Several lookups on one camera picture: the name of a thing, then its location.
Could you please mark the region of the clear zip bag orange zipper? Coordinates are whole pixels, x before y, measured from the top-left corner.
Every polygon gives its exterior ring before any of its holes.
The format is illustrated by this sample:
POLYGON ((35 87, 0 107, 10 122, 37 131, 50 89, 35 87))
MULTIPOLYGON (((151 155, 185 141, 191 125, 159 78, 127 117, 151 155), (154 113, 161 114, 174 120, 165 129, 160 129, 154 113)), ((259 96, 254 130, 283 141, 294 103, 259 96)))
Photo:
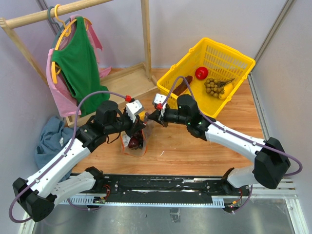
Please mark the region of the clear zip bag orange zipper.
POLYGON ((140 119, 144 122, 145 128, 128 136, 125 132, 121 133, 121 153, 124 155, 141 157, 148 150, 148 142, 152 135, 154 123, 148 119, 149 113, 143 111, 139 114, 140 119))

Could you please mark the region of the yellow bell pepper toy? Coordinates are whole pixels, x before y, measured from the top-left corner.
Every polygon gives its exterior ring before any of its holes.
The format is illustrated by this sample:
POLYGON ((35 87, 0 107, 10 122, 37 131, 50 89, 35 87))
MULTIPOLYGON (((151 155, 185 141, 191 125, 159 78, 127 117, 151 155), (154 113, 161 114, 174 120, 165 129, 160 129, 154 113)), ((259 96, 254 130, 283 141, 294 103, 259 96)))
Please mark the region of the yellow bell pepper toy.
POLYGON ((149 115, 148 112, 143 111, 143 112, 141 112, 141 113, 139 114, 139 118, 140 118, 140 120, 142 120, 142 121, 146 121, 146 120, 148 119, 148 115, 149 115))

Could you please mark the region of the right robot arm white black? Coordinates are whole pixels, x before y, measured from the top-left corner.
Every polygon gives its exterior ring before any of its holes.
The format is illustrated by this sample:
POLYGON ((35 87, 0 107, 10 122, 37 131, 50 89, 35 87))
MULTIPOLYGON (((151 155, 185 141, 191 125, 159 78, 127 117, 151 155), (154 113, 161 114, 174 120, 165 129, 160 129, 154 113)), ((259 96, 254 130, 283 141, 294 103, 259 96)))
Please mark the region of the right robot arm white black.
POLYGON ((252 166, 229 169, 221 182, 223 193, 232 195, 243 185, 257 183, 268 189, 277 188, 291 165, 279 140, 273 137, 263 140, 226 127, 202 114, 190 95, 179 96, 177 104, 178 108, 172 109, 165 95, 156 94, 155 111, 148 118, 163 127, 169 123, 185 125, 192 136, 223 145, 253 163, 252 166))

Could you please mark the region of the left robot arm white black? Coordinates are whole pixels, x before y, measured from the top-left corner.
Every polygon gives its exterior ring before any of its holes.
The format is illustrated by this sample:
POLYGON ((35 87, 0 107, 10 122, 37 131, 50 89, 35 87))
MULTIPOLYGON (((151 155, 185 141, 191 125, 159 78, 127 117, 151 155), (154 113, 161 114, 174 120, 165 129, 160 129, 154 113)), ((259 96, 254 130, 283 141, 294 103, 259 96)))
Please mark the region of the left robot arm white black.
POLYGON ((55 206, 84 191, 99 193, 104 188, 104 174, 95 167, 87 168, 78 176, 61 179, 78 162, 103 143, 110 143, 109 135, 125 132, 128 135, 142 130, 145 124, 139 118, 144 110, 139 100, 127 103, 120 111, 114 101, 104 101, 95 115, 76 130, 74 139, 43 168, 27 179, 13 183, 16 201, 34 222, 45 219, 55 206))

